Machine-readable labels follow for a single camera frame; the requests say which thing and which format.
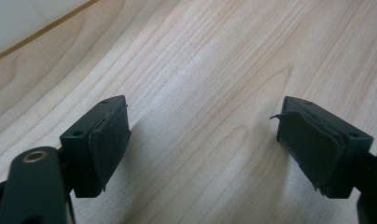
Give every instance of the wooden table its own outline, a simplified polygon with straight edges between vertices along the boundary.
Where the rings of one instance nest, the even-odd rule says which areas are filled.
[[[357,223],[358,191],[315,192],[269,117],[304,98],[377,153],[377,0],[100,0],[0,58],[0,181],[120,94],[132,139],[78,223]]]

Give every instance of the light wood tabletop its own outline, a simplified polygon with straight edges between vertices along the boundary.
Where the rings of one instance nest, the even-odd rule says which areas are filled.
[[[357,223],[276,141],[286,95],[374,137],[377,0],[100,0],[0,57],[0,182],[13,158],[125,95],[133,132],[77,223]]]

